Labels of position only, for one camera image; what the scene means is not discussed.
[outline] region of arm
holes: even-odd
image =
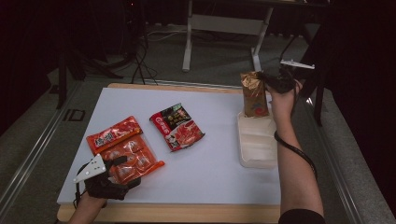
[[[78,203],[78,207],[70,218],[68,224],[92,223],[106,201],[107,199],[93,198],[88,194],[88,192],[83,193],[81,201]]]
[[[301,149],[291,124],[291,111],[294,105],[294,92],[272,95],[272,110],[279,137],[289,145]],[[278,169],[281,188],[281,214],[290,209],[303,208],[315,211],[323,216],[315,175],[303,158],[278,143]]]

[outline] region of black sleeve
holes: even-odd
[[[321,214],[307,209],[291,209],[280,216],[278,224],[325,224]]]

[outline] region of snack bag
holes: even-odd
[[[153,114],[151,120],[172,151],[189,147],[204,137],[181,103]]]
[[[258,74],[256,72],[243,73],[241,74],[241,82],[244,93],[245,116],[248,118],[269,116],[264,82],[258,78]]]
[[[114,164],[108,171],[111,180],[118,184],[127,184],[165,165],[163,161],[157,161],[133,116],[88,136],[87,141],[92,153],[100,153],[104,161],[126,158],[123,163]]]

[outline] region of white plastic container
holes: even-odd
[[[274,138],[276,124],[272,113],[261,118],[238,114],[240,162],[250,168],[277,167],[277,147]]]

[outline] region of table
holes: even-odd
[[[149,116],[176,103],[183,104],[205,136],[171,153]],[[245,168],[239,163],[236,122],[241,110],[239,89],[131,84],[104,88],[58,198],[59,220],[67,221],[74,213],[72,179],[93,157],[85,136],[134,115],[165,166],[144,176],[124,201],[109,200],[97,221],[277,223],[277,168]]]
[[[259,52],[274,7],[296,7],[296,8],[303,7],[303,8],[310,8],[315,10],[318,8],[325,8],[330,4],[327,1],[324,1],[323,3],[307,3],[306,1],[303,0],[244,0],[244,1],[216,0],[215,1],[215,2],[231,3],[231,4],[239,4],[239,5],[267,6],[268,9],[266,15],[264,16],[264,19],[262,21],[258,21],[258,20],[250,20],[250,19],[237,19],[237,18],[226,18],[226,17],[218,17],[218,16],[210,16],[210,15],[193,14],[192,2],[193,0],[189,0],[188,18],[187,18],[187,41],[186,41],[186,48],[184,51],[184,59],[182,66],[182,70],[184,72],[190,71],[191,48],[192,48],[191,32],[193,29],[235,33],[242,35],[256,35],[258,37],[258,41],[256,46],[251,49],[251,57],[253,61],[254,71],[258,72],[262,70],[260,58],[259,58]]]

